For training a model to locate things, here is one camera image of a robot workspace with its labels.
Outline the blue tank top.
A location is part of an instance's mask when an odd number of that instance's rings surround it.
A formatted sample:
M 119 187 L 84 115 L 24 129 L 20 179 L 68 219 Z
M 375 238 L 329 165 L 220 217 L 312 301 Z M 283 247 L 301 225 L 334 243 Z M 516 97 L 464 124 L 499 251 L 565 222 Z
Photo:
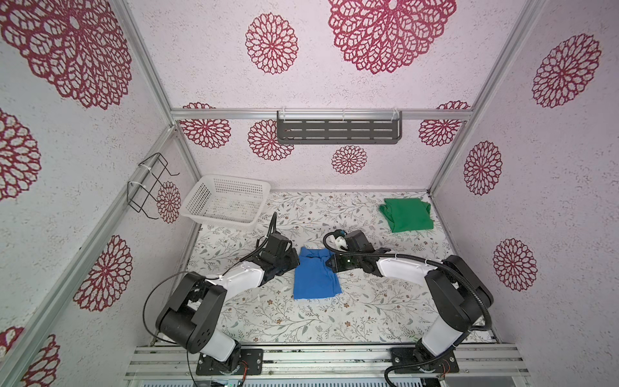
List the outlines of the blue tank top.
M 294 271 L 295 300 L 333 298 L 342 293 L 337 275 L 327 267 L 332 256 L 327 249 L 301 248 L 300 264 Z

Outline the green tank top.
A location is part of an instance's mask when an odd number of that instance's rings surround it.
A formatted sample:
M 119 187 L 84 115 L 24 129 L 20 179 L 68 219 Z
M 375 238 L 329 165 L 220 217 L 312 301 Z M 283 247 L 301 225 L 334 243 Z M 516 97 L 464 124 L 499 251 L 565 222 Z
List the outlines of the green tank top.
M 420 198 L 386 198 L 379 206 L 391 232 L 426 231 L 434 228 L 431 205 Z

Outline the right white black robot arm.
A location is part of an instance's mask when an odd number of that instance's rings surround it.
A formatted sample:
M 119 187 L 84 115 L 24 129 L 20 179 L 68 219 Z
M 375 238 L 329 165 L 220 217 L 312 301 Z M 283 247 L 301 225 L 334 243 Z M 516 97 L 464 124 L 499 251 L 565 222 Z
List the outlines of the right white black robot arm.
M 336 273 L 361 269 L 375 277 L 425 285 L 435 303 L 438 318 L 415 345 L 424 361 L 439 359 L 453 351 L 472 332 L 493 328 L 489 312 L 494 299 L 486 285 L 460 256 L 443 261 L 375 249 L 360 230 L 329 232 L 322 238 L 333 253 L 327 267 Z

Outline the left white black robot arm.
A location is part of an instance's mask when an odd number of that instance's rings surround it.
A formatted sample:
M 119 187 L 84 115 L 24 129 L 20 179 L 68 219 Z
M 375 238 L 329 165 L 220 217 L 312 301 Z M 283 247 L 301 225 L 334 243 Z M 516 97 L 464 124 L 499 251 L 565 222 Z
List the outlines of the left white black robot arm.
M 224 274 L 209 278 L 186 273 L 158 315 L 156 329 L 187 352 L 233 368 L 240 361 L 241 345 L 217 329 L 225 302 L 266 285 L 299 264 L 292 241 L 273 232 L 248 259 Z

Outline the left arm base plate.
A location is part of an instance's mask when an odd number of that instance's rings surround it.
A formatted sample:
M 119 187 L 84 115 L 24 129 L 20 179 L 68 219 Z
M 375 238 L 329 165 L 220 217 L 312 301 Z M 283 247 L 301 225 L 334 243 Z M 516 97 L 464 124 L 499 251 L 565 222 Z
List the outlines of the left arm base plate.
M 240 348 L 233 351 L 226 361 L 217 361 L 212 356 L 201 354 L 196 368 L 198 376 L 255 376 L 262 374 L 264 350 Z

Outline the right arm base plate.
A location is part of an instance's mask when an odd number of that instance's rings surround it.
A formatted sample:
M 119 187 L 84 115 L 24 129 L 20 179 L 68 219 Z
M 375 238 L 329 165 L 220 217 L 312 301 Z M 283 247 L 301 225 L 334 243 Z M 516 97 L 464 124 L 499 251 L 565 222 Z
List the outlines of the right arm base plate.
M 433 355 L 423 348 L 397 347 L 389 350 L 395 373 L 457 373 L 459 365 L 452 349 Z

